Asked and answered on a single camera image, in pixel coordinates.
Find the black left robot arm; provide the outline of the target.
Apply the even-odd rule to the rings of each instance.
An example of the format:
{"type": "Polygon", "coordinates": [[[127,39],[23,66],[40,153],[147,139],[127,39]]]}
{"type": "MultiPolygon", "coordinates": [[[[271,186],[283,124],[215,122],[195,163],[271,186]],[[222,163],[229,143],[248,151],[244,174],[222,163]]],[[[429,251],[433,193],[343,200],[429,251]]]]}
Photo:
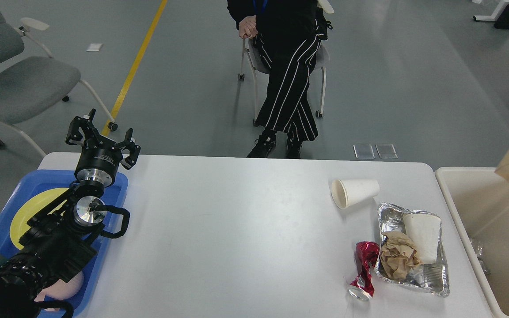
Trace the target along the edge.
{"type": "Polygon", "coordinates": [[[64,300],[37,301],[36,296],[57,282],[69,282],[97,255],[91,244],[98,237],[125,235],[130,213],[101,201],[115,182],[120,165],[131,169],[140,146],[128,129],[119,143],[101,135],[92,121],[95,109],[71,121],[65,142],[81,145],[75,181],[56,199],[34,214],[30,229],[20,237],[23,248],[0,266],[0,318],[36,318],[42,309],[60,308],[73,316],[64,300]]]}

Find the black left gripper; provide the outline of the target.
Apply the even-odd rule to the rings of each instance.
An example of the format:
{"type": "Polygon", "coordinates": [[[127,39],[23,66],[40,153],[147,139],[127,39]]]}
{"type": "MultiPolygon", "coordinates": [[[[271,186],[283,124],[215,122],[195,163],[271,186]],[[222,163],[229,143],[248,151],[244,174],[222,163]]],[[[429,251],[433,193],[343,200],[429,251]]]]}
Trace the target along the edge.
{"type": "Polygon", "coordinates": [[[88,115],[74,117],[65,143],[82,147],[75,170],[77,181],[96,181],[109,187],[115,183],[119,163],[126,170],[135,166],[141,147],[133,139],[133,128],[129,128],[123,141],[115,143],[112,150],[104,149],[105,137],[93,125],[95,113],[96,109],[91,109],[88,115]],[[123,150],[129,151],[127,157],[123,158],[123,150]]]}

